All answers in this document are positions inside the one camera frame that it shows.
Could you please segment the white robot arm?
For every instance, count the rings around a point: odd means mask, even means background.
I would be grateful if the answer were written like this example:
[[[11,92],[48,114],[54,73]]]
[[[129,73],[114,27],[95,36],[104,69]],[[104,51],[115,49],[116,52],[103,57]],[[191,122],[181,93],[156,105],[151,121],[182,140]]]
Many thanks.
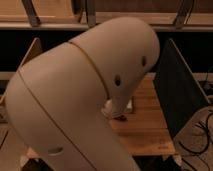
[[[5,96],[8,120],[53,171],[140,171],[109,120],[123,113],[159,52],[146,22],[101,23],[14,74]]]

